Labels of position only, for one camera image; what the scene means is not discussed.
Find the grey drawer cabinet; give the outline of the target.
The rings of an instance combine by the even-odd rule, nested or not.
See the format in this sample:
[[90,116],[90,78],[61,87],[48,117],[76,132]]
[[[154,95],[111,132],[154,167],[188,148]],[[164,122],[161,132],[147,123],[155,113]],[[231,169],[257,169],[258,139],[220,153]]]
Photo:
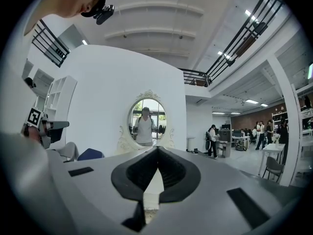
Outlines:
[[232,131],[231,130],[219,130],[219,137],[217,140],[218,150],[222,152],[222,158],[230,157],[231,153],[231,141]]

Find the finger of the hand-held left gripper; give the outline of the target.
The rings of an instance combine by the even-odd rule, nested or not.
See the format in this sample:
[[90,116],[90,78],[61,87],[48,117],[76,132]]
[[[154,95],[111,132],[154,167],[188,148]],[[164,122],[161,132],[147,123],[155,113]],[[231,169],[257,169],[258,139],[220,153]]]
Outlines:
[[50,129],[49,137],[50,143],[58,142],[62,137],[63,128],[61,129]]
[[63,129],[69,127],[68,121],[50,121],[50,129]]

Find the white cubby bookshelf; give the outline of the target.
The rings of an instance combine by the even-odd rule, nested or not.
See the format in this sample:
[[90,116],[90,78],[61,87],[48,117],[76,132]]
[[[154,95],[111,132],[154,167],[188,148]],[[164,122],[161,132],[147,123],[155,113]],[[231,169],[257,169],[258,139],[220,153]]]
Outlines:
[[77,81],[71,76],[54,80],[51,83],[44,105],[44,113],[48,115],[49,120],[67,121],[76,84]]

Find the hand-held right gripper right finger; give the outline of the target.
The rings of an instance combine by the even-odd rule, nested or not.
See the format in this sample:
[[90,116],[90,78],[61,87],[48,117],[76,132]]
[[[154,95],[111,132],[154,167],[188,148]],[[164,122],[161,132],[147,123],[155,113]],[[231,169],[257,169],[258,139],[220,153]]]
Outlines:
[[285,235],[301,188],[237,170],[201,155],[174,150],[201,173],[195,191],[161,204],[145,235]]

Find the small white table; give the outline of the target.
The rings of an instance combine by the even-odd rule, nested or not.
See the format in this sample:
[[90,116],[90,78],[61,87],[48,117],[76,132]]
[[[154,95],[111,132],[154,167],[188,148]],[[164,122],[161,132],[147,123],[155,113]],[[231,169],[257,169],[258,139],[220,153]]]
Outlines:
[[260,176],[261,174],[261,169],[265,160],[265,154],[273,153],[273,154],[278,154],[280,156],[282,152],[284,151],[284,148],[285,148],[285,144],[270,143],[262,149],[262,158],[261,158],[261,163],[260,163],[260,167],[258,171],[258,176]]

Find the grey padded chair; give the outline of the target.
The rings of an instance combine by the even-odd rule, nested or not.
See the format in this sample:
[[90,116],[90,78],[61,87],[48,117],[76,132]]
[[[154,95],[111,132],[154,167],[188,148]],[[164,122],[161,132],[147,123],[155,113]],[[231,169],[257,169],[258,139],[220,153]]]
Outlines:
[[277,177],[276,182],[278,182],[281,174],[283,173],[284,167],[285,166],[283,164],[279,164],[273,157],[268,156],[266,161],[266,168],[262,178],[264,178],[265,173],[268,172],[268,179],[270,174],[273,174]]

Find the person's left forearm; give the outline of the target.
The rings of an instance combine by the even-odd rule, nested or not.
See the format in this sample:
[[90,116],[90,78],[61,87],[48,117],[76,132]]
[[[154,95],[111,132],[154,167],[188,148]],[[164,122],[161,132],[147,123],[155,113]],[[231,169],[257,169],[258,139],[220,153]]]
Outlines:
[[27,137],[27,138],[30,138],[30,139],[33,139],[33,140],[36,140],[36,141],[39,141],[40,140],[40,134],[39,134],[39,131],[36,127],[34,126],[30,126],[28,124],[24,124],[23,125],[23,128],[21,130],[21,133]]

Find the black balcony railing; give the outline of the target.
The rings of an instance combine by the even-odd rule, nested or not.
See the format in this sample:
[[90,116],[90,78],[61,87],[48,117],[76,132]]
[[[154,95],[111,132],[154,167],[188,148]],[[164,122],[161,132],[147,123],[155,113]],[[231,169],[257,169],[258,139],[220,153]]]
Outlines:
[[210,85],[261,37],[283,6],[282,0],[232,0],[204,54],[182,69],[184,83]]
[[43,20],[39,20],[34,28],[32,44],[59,68],[70,53]]

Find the blue upholstered chair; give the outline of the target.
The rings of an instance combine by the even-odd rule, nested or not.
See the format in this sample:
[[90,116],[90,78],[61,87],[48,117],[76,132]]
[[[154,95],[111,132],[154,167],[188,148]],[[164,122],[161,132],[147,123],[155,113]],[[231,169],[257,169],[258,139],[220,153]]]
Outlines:
[[88,148],[77,158],[77,161],[94,160],[104,158],[104,154],[101,151]]

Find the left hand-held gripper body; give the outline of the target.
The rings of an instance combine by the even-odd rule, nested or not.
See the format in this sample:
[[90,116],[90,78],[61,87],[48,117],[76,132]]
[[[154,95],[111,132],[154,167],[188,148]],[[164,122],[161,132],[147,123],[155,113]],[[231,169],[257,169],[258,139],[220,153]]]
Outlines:
[[47,114],[37,108],[32,107],[28,117],[26,118],[25,124],[36,127],[40,134],[39,143],[44,148],[50,147],[51,143],[48,134],[50,130],[50,123],[48,121]]

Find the white oval ornate mirror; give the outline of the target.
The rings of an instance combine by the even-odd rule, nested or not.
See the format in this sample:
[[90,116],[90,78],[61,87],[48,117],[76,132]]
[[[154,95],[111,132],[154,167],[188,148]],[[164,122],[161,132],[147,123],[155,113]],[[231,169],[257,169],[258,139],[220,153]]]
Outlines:
[[132,140],[139,146],[155,146],[165,137],[167,115],[160,97],[152,90],[140,93],[128,113]]

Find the white metal shelf rack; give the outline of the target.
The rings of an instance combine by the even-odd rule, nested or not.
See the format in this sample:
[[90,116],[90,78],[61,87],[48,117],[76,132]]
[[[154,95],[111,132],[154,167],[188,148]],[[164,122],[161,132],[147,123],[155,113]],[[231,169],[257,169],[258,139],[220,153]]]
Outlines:
[[299,99],[302,146],[313,146],[313,82],[296,90]]

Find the person's white shirt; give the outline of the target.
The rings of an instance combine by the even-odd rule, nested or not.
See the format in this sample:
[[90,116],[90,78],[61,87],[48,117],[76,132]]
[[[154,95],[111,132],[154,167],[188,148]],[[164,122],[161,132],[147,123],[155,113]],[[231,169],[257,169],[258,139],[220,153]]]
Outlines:
[[0,171],[8,225],[21,235],[78,235],[41,145],[21,134],[35,100],[22,78],[0,64]]

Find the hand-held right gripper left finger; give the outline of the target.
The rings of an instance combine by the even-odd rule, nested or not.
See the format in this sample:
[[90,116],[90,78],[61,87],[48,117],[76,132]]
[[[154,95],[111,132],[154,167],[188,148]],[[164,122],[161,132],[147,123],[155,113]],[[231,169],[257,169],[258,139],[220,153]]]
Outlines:
[[159,235],[157,220],[145,224],[143,190],[154,176],[158,149],[62,162],[52,153],[52,176],[71,228],[66,235]]

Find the grey shell chair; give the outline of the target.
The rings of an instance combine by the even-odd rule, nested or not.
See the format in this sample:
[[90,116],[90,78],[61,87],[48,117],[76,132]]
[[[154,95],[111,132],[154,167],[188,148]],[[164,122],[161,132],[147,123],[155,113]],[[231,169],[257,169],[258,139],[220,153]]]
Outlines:
[[73,142],[68,142],[63,148],[58,149],[57,152],[64,163],[73,162],[79,156],[78,148]]

